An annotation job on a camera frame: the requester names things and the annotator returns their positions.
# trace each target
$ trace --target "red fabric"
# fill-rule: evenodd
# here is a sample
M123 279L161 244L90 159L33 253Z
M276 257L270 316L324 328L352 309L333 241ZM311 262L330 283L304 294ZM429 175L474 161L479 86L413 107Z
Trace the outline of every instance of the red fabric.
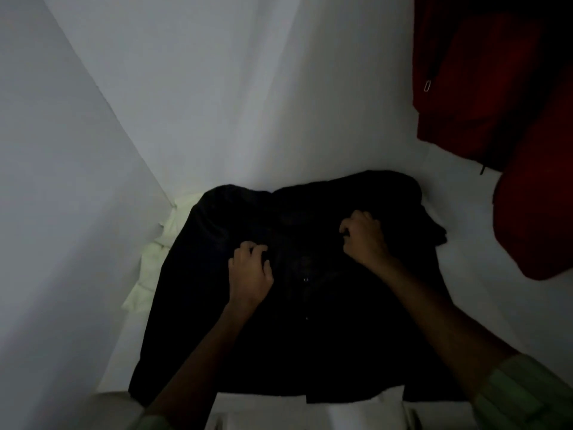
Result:
M527 129L494 196L497 240L532 279L573 268L573 65Z
M467 5L416 0L414 107L418 138L483 162L539 66L543 28L512 13L475 15Z

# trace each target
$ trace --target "black clothing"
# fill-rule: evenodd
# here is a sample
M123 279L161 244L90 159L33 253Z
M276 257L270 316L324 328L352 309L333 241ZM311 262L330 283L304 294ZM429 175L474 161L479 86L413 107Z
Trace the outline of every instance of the black clothing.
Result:
M193 207L161 269L130 393L147 406L229 299L227 260L242 241L269 247L275 283L240 333L220 391L365 400L406 384L405 400L463 400L397 298L342 251L354 210L379 219L394 256L447 295L435 254L445 230L411 177L390 171L287 187L221 186Z

